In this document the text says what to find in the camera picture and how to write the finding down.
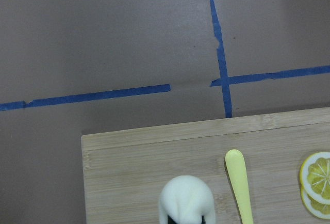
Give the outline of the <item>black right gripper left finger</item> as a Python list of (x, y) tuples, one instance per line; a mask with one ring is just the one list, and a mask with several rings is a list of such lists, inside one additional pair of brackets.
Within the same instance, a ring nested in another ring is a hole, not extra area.
[(176, 222), (169, 215), (167, 216), (167, 220), (167, 224), (176, 224)]

